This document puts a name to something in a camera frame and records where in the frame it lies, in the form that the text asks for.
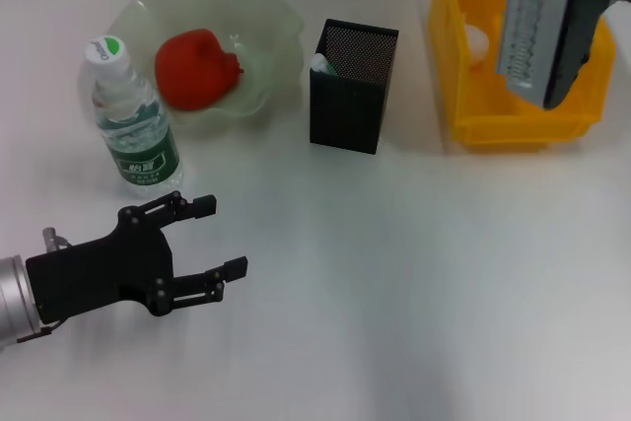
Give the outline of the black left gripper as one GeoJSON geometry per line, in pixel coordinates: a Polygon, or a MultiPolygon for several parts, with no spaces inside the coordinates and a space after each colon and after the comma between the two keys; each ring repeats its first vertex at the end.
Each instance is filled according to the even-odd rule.
{"type": "Polygon", "coordinates": [[[162,232],[216,212],[212,194],[188,201],[173,191],[119,211],[116,227],[103,238],[28,258],[40,320],[58,322],[123,301],[138,303],[153,316],[222,302],[226,285],[245,278],[247,258],[174,279],[173,254],[162,232]]]}

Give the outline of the white paper ball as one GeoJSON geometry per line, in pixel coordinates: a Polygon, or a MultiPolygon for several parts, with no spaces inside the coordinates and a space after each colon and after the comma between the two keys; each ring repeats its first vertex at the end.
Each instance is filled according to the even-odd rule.
{"type": "Polygon", "coordinates": [[[475,67],[481,64],[489,51],[489,37],[475,25],[464,24],[464,32],[469,54],[469,66],[475,67]]]}

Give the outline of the clear green-label water bottle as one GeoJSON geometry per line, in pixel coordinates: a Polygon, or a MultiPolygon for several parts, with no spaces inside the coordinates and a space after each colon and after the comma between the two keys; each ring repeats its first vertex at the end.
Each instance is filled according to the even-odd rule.
{"type": "Polygon", "coordinates": [[[143,196],[178,189],[182,162],[166,107],[133,66],[124,42],[98,36],[88,42],[84,56],[94,76],[96,125],[121,178],[143,196]]]}

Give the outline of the green utility knife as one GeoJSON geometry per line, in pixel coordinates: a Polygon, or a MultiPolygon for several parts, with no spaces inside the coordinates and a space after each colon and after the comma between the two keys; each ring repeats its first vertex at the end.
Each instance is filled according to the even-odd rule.
{"type": "Polygon", "coordinates": [[[316,53],[312,57],[311,70],[317,73],[323,73],[323,74],[332,75],[332,76],[337,75],[337,72],[335,71],[332,64],[321,53],[316,53]]]}

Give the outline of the black mesh pen holder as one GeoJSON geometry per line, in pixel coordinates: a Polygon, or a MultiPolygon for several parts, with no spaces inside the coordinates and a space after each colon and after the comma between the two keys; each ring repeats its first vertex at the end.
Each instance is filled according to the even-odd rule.
{"type": "Polygon", "coordinates": [[[398,31],[328,19],[315,54],[336,76],[310,66],[310,141],[374,155],[386,111],[398,31]]]}

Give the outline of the pale green glass fruit plate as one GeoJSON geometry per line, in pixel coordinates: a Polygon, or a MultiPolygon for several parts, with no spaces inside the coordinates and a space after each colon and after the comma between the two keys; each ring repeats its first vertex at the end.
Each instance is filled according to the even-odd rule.
{"type": "Polygon", "coordinates": [[[169,110],[175,133],[210,138],[229,129],[260,130],[297,105],[305,65],[304,22],[285,0],[133,0],[108,33],[122,39],[133,65],[155,78],[155,56],[173,36],[205,29],[237,56],[243,74],[223,98],[198,111],[169,110]]]}

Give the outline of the yellow plastic bin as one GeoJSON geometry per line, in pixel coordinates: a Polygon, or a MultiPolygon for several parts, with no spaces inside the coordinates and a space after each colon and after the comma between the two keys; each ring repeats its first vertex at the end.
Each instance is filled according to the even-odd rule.
{"type": "Polygon", "coordinates": [[[591,56],[568,96],[553,110],[516,97],[495,72],[505,0],[431,0],[427,32],[443,96],[443,122],[466,148],[536,149],[585,135],[601,119],[615,45],[605,21],[597,24],[591,56]],[[485,60],[469,66],[464,24],[483,30],[485,60]]]}

